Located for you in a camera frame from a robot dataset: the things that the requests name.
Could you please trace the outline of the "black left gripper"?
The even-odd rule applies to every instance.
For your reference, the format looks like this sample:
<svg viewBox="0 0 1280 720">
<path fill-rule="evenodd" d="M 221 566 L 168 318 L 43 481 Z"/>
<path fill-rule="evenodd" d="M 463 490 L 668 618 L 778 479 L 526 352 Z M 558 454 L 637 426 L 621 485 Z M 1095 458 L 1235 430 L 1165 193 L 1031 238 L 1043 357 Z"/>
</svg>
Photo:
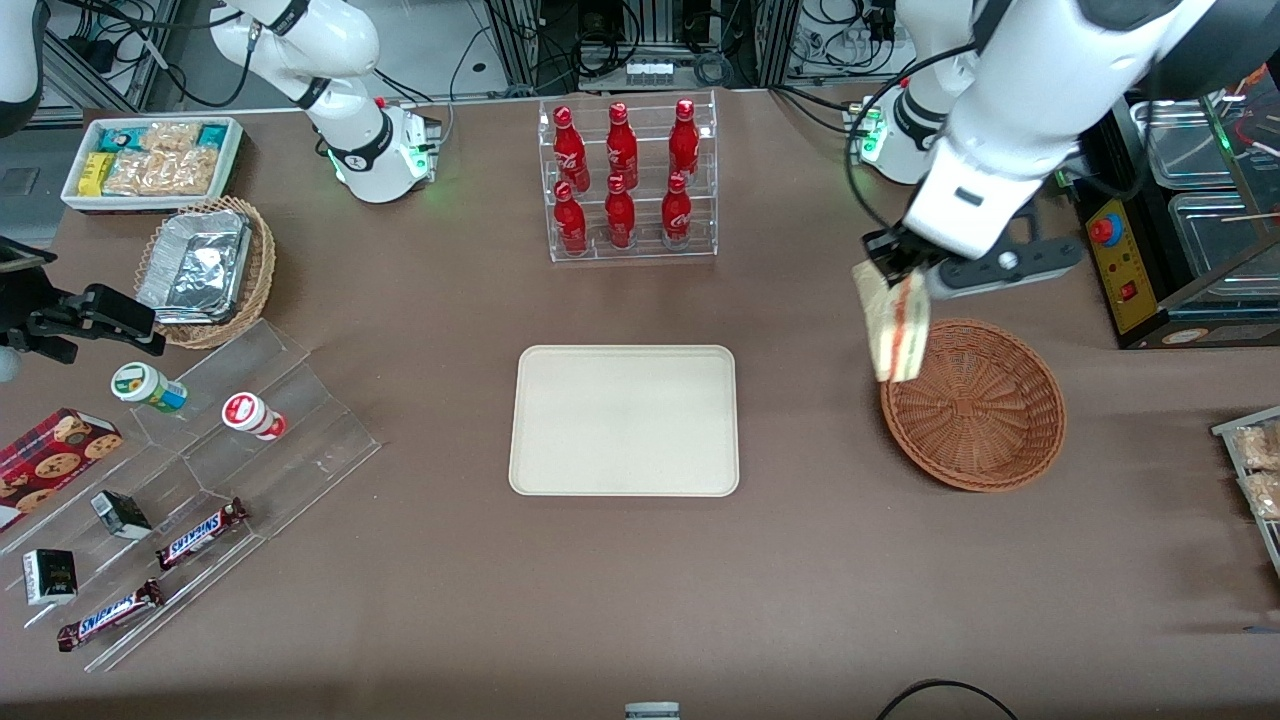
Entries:
<svg viewBox="0 0 1280 720">
<path fill-rule="evenodd" d="M 947 261 L 951 252 L 902 225 L 865 233 L 863 245 L 869 266 L 868 282 L 873 290 L 892 290 L 909 277 L 931 301 L 941 300 L 940 273 L 932 266 Z"/>
</svg>

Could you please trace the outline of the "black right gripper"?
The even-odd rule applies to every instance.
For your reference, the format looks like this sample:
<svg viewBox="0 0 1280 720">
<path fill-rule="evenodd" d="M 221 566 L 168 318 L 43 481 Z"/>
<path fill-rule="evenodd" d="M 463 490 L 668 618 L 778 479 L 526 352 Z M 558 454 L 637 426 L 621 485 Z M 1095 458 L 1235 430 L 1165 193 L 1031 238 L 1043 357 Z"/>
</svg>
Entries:
<svg viewBox="0 0 1280 720">
<path fill-rule="evenodd" d="M 37 354 L 72 364 L 79 351 L 73 337 L 111 340 L 163 356 L 166 338 L 132 331 L 152 331 L 155 311 L 105 284 L 90 284 L 79 293 L 56 288 L 45 266 L 58 255 L 14 240 L 1 242 L 3 346 L 18 354 Z"/>
</svg>

